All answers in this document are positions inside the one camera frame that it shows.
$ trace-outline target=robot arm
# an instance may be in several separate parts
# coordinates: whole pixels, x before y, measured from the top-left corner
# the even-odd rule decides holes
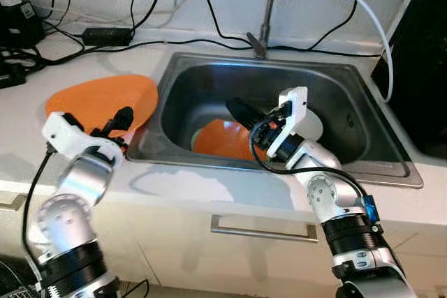
[[[270,171],[285,173],[262,163],[254,144],[267,150],[269,157],[285,162],[286,169],[306,188],[332,252],[332,272],[342,282],[337,298],[416,298],[383,238],[372,196],[340,172],[342,166],[331,152],[295,133],[306,105],[307,89],[298,87],[281,93],[279,107],[268,116],[238,98],[228,102],[227,108],[251,129],[251,151],[258,162]],[[332,173],[331,169],[321,171],[322,167],[332,168]]]
[[[41,285],[51,297],[119,297],[118,280],[105,266],[90,220],[123,161],[122,148],[84,133],[71,115],[59,112],[49,116],[43,136],[72,161],[28,232],[28,240],[42,253]]]

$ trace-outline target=white countertop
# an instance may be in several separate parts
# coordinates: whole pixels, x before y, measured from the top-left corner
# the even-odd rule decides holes
[[[49,58],[63,56],[74,48],[76,46],[57,36],[41,43],[43,56]],[[139,47],[128,52],[84,56],[35,73],[27,78],[25,85],[0,90],[0,191],[27,192],[45,153],[41,128],[44,123],[43,107],[48,97],[74,84],[111,75],[137,73],[158,82],[170,55],[176,51],[252,55],[251,51],[234,52],[209,45]],[[365,79],[369,78],[374,67],[371,59],[314,53],[272,52],[270,58],[352,64]],[[369,80],[367,83],[377,98],[376,87]],[[423,188],[419,190],[365,185],[367,191],[374,195],[382,221],[388,227],[399,225],[400,229],[408,230],[447,226],[447,165],[418,154],[388,108],[380,101],[379,105],[424,181]],[[53,156],[36,192],[51,193],[57,175],[66,164],[62,157]],[[126,161],[116,171],[104,201],[314,220],[304,188],[296,179],[265,172]]]

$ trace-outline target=orange bowl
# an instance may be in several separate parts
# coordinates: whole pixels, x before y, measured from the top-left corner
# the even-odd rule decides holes
[[[143,125],[155,111],[159,95],[155,82],[142,75],[118,75],[85,82],[52,95],[45,104],[46,117],[51,112],[71,113],[90,134],[102,129],[118,110],[133,108],[133,122],[127,131],[115,130],[119,137]]]
[[[250,132],[240,123],[216,119],[199,132],[193,144],[193,151],[254,161],[249,148],[249,136]],[[264,151],[256,148],[256,152],[265,160]]]

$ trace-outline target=stainless steel sink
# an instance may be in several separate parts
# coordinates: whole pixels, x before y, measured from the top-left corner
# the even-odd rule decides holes
[[[132,161],[257,170],[241,161],[191,151],[191,140],[214,119],[232,120],[234,97],[264,111],[289,87],[309,89],[308,108],[323,122],[319,142],[360,181],[420,188],[422,180],[370,96],[357,69],[345,64],[174,54],[159,85],[160,102],[129,147]]]

